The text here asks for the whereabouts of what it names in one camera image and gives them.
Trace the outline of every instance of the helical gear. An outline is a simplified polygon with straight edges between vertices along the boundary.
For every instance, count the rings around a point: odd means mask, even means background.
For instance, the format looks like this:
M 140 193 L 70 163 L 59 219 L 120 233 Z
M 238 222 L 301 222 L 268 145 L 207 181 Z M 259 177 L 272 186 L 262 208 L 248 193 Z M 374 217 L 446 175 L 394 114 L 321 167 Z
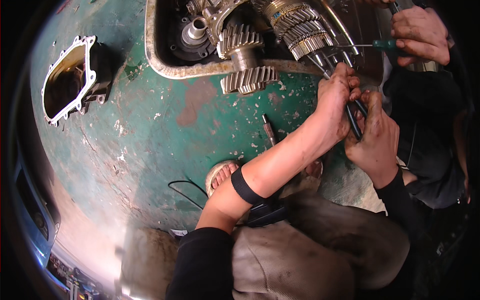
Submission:
M 322 23 L 323 17 L 308 3 L 295 0 L 252 0 L 252 4 L 269 20 L 275 34 L 284 40 L 295 60 L 334 45 Z
M 278 72 L 274 67 L 262 66 L 238 71 L 220 81 L 224 94 L 239 92 L 250 94 L 264 90 L 267 84 L 278 81 Z
M 263 47 L 264 41 L 259 33 L 251 30 L 249 25 L 229 26 L 220 35 L 216 49 L 218 57 L 226 60 L 230 57 L 228 53 L 239 48 Z

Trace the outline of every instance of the green screwdriver handle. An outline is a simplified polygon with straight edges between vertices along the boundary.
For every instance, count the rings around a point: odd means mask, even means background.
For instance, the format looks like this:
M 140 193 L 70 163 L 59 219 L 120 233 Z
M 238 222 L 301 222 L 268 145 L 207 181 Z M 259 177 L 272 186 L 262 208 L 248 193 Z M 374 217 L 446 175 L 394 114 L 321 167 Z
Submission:
M 385 52 L 388 52 L 388 53 L 395 53 L 398 56 L 413 56 L 413 55 L 408 54 L 408 53 L 404 52 L 403 50 L 399 49 L 396 46 L 396 40 L 394 40 L 394 39 L 374 40 L 372 42 L 372 46 L 379 51 L 385 51 Z

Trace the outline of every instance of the black wristband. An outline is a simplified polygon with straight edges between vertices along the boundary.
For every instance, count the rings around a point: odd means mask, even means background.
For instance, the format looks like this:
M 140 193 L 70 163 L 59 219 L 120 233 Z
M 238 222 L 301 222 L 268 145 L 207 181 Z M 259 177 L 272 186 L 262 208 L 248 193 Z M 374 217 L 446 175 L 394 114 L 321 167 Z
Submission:
M 401 189 L 403 186 L 402 168 L 398 166 L 398 171 L 393 180 L 381 189 L 375 189 L 375 191 L 377 192 L 378 198 L 383 199 L 387 198 L 392 193 L 399 191 L 399 189 Z
M 241 167 L 238 168 L 235 172 L 233 172 L 231 176 L 232 185 L 237 194 L 245 200 L 245 202 L 250 203 L 251 205 L 255 205 L 265 200 L 265 198 L 257 195 L 252 189 L 248 186 L 243 178 L 241 173 Z

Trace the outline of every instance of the black cable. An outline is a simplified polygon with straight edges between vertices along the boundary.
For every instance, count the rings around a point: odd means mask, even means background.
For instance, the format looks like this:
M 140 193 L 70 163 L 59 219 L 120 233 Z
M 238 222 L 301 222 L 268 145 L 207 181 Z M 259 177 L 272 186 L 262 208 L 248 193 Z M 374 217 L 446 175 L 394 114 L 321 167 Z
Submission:
M 204 208 L 201 207 L 200 205 L 198 205 L 194 200 L 190 199 L 190 198 L 187 197 L 184 193 L 182 193 L 182 192 L 180 192 L 179 190 L 177 190 L 177 189 L 175 189 L 175 188 L 173 188 L 173 187 L 170 186 L 171 184 L 179 183 L 179 182 L 186 182 L 186 183 L 193 184 L 195 187 L 197 187 L 199 190 L 201 190 L 202 193 L 204 193 L 205 196 L 207 196 L 207 198 L 208 198 L 207 193 L 206 193 L 201 187 L 199 187 L 195 182 L 192 182 L 192 181 L 190 181 L 190 180 L 176 180 L 176 181 L 171 181 L 171 182 L 169 182 L 169 183 L 167 184 L 167 186 L 168 186 L 169 188 L 171 188 L 172 190 L 176 191 L 177 193 L 179 193 L 179 194 L 182 195 L 183 197 L 187 198 L 188 201 L 190 201 L 193 205 L 195 205 L 196 207 L 198 207 L 198 208 L 200 208 L 201 210 L 203 210 Z
M 417 122 L 418 121 L 415 121 L 415 126 L 413 127 L 412 147 L 410 147 L 410 154 L 408 155 L 407 168 L 410 164 L 410 158 L 412 157 L 413 143 L 415 142 L 415 133 L 417 132 Z

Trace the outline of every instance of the dirty hand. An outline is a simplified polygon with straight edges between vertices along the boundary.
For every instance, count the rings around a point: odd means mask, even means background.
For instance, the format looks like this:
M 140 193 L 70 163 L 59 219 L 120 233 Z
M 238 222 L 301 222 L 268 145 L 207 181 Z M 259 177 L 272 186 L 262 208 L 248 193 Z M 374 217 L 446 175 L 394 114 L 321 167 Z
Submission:
M 331 146 L 343 140 L 350 130 L 350 123 L 345 114 L 345 105 L 361 95 L 358 88 L 360 79 L 353 76 L 355 71 L 340 62 L 329 80 L 318 83 L 318 102 L 313 115 L 326 120 L 327 140 Z
M 361 101 L 368 106 L 367 119 L 358 118 L 363 132 L 357 140 L 353 132 L 345 139 L 347 157 L 361 168 L 373 182 L 376 189 L 389 184 L 398 172 L 396 151 L 400 128 L 382 109 L 382 95 L 365 91 Z
M 433 9 L 413 6 L 394 14 L 391 24 L 391 35 L 397 38 L 396 46 L 415 56 L 399 57 L 400 66 L 417 62 L 419 58 L 444 66 L 450 62 L 448 31 Z
M 388 8 L 388 4 L 395 2 L 395 0 L 357 0 L 358 3 L 367 3 L 378 6 L 380 8 Z

